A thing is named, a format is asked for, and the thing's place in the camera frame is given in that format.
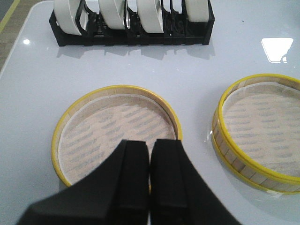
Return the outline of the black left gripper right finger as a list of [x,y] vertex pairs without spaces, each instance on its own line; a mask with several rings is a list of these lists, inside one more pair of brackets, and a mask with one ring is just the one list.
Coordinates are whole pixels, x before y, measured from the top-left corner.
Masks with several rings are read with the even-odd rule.
[[180,140],[158,139],[150,163],[153,225],[238,225],[201,178]]

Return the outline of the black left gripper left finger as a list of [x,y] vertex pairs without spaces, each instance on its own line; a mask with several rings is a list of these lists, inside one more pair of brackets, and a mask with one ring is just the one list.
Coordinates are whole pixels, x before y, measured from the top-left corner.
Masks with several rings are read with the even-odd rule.
[[19,225],[145,225],[149,153],[145,142],[122,140],[91,174],[30,205]]

